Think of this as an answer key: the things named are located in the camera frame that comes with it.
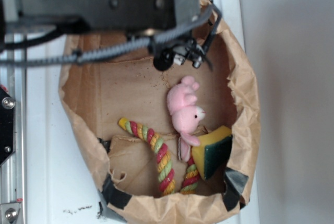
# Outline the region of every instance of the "brown paper bag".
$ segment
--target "brown paper bag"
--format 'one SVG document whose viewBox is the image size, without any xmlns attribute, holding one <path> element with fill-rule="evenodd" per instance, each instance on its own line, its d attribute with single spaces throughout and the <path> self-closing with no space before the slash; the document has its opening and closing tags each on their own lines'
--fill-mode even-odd
<svg viewBox="0 0 334 224">
<path fill-rule="evenodd" d="M 200 2 L 202 8 L 209 4 L 208 0 Z M 210 25 L 203 25 L 194 36 L 201 43 L 209 31 Z M 67 53 L 124 41 L 120 33 L 68 37 Z M 260 139 L 256 77 L 224 21 L 208 57 L 213 63 L 212 72 L 205 64 L 194 69 L 191 62 L 159 72 L 146 50 L 114 61 L 62 68 L 60 97 L 105 204 L 102 214 L 129 223 L 214 223 L 247 205 Z M 177 158 L 178 136 L 166 108 L 166 94 L 185 75 L 193 75 L 201 85 L 196 92 L 197 104 L 207 116 L 198 133 L 221 125 L 231 127 L 232 151 L 227 164 L 210 180 L 199 183 L 195 195 L 160 197 L 154 154 L 146 143 L 125 133 L 117 121 L 124 116 L 164 136 L 179 190 L 186 164 Z M 112 140 L 109 153 L 98 138 Z"/>
</svg>

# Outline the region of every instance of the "pink stuffed pig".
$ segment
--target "pink stuffed pig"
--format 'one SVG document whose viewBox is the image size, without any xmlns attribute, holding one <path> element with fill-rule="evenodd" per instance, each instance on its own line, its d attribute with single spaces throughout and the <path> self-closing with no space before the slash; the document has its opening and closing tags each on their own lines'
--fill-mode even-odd
<svg viewBox="0 0 334 224">
<path fill-rule="evenodd" d="M 190 159 L 190 146 L 199 146 L 199 139 L 191 134 L 196 130 L 200 120 L 204 119 L 205 111 L 195 105 L 195 91 L 199 83 L 193 76 L 185 76 L 181 83 L 175 85 L 167 95 L 167 107 L 172 116 L 172 123 L 180 133 L 178 142 L 179 158 L 187 162 Z"/>
</svg>

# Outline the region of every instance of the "white wall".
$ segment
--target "white wall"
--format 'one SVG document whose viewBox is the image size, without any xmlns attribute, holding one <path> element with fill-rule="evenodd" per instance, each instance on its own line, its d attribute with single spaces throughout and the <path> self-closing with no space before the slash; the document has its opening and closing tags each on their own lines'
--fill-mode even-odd
<svg viewBox="0 0 334 224">
<path fill-rule="evenodd" d="M 262 224 L 334 222 L 334 0 L 241 0 Z"/>
</svg>

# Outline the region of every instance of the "sponge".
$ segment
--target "sponge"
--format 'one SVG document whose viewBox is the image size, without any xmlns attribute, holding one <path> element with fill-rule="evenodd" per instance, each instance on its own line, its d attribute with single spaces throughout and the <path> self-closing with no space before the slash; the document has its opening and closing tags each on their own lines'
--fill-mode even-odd
<svg viewBox="0 0 334 224">
<path fill-rule="evenodd" d="M 221 126 L 215 131 L 198 137 L 200 145 L 192 147 L 192 155 L 203 180 L 213 176 L 216 169 L 225 163 L 231 154 L 232 130 Z"/>
</svg>

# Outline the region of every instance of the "striped rope toy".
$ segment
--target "striped rope toy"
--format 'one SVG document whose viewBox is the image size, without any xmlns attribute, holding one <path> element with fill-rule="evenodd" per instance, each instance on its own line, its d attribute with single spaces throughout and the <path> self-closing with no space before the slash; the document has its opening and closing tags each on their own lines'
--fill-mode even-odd
<svg viewBox="0 0 334 224">
<path fill-rule="evenodd" d="M 164 140 L 153 129 L 148 128 L 142 124 L 129 121 L 127 118 L 121 118 L 118 125 L 128 133 L 146 141 L 151 149 L 156 154 L 157 158 L 157 170 L 159 191 L 162 195 L 169 195 L 175 193 L 175 179 L 174 169 L 171 159 L 171 154 L 168 151 L 168 146 L 164 143 Z M 199 172 L 196 168 L 193 158 L 188 161 L 188 168 L 186 170 L 185 180 L 182 183 L 180 193 L 192 194 L 200 178 Z"/>
</svg>

